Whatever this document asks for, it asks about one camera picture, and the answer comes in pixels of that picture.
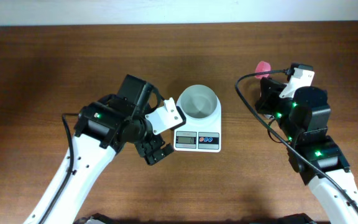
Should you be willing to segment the pink measuring scoop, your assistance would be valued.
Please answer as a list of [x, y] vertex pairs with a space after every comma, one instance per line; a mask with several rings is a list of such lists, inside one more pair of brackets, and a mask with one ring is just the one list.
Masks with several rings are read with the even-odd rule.
[[[269, 72], [271, 71], [271, 66], [268, 62], [260, 61], [255, 69], [255, 73]], [[269, 74], [256, 75], [257, 79], [262, 79], [263, 77], [268, 78]]]

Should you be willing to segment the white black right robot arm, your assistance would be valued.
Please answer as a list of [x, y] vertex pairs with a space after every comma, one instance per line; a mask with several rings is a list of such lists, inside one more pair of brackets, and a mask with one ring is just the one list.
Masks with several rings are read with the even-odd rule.
[[331, 223], [358, 223], [358, 189], [350, 165], [327, 134], [331, 108], [326, 91], [313, 86], [260, 81], [255, 108], [287, 137], [289, 161]]

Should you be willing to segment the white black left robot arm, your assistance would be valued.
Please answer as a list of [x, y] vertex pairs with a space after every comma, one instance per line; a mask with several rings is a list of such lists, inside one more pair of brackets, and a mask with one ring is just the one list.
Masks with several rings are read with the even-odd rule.
[[132, 75], [117, 94], [75, 116], [74, 131], [65, 127], [67, 154], [26, 223], [73, 223], [96, 179], [126, 143], [152, 166], [173, 152], [161, 133], [186, 123], [173, 98], [164, 99], [156, 87]]

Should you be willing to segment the white digital kitchen scale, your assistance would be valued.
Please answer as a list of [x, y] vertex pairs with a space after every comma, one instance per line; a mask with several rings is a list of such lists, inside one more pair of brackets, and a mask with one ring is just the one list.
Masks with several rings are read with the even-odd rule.
[[186, 124], [174, 132], [174, 149], [177, 151], [212, 152], [222, 149], [221, 104], [207, 118], [195, 119], [184, 112]]

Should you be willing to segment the white round bowl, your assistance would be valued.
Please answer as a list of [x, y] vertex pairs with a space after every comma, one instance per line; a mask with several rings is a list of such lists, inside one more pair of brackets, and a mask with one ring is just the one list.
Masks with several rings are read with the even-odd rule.
[[209, 87], [192, 85], [180, 95], [178, 103], [186, 115], [195, 119], [203, 119], [214, 113], [218, 107], [218, 98]]

